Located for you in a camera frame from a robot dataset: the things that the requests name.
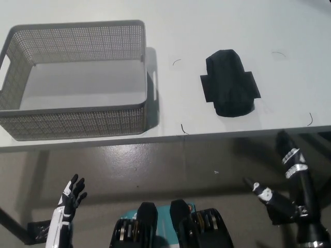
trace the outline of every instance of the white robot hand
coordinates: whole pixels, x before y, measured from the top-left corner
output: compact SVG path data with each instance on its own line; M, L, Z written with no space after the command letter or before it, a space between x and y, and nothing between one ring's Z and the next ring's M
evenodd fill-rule
M57 204L57 208L54 210L52 216L46 248L72 247L72 220L79 204L87 196L86 192L79 195L85 188L84 178L79 180L73 189L73 185L77 182L77 180L78 175L75 174L63 190L62 196Z

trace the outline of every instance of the gray floor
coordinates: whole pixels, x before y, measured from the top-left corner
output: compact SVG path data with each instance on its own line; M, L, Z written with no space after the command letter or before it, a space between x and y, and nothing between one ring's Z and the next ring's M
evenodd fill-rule
M331 163L301 138L317 185L331 175ZM272 226L264 206L242 183L248 176L273 189L284 188L274 137L223 139L0 154L1 207L19 223L50 219L70 177L86 179L87 199L74 220L73 244L109 247L119 216L142 201L193 201L217 208L235 247L293 247L295 227ZM331 228L331 207L323 224ZM23 245L0 226L0 247Z

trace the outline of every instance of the black cloth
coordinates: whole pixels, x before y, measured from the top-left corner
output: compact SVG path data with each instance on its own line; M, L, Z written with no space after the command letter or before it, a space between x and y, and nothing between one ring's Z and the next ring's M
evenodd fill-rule
M207 102L213 102L216 113L237 117L254 109L254 99L261 98L253 74L245 72L242 61L233 50L220 50L206 59L207 74L201 82Z

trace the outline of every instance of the table surface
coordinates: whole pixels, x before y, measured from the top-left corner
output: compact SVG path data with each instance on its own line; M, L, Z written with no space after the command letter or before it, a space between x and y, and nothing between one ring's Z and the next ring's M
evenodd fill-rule
M142 20L154 98L152 126L141 135L17 142L0 127L0 151L331 129L328 0L4 0L1 7L1 46L18 24ZM246 116L217 116L205 101L205 59L223 49L237 52L261 93Z

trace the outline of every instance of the robotic arm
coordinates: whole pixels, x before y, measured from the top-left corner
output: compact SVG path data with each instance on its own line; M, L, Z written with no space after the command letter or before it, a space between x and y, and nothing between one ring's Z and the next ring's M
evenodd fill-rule
M297 224L299 247L330 248L330 235L321 223L321 209L302 151L285 132L278 133L276 150L287 170L290 199L249 178L244 178L245 184L267 207L273 225Z
M85 188L84 178L79 180L75 188L73 188L73 185L77 180L78 175L75 174L63 190L57 208L53 212L46 241L46 248L72 247L72 220L79 204L87 196L86 192L79 195Z

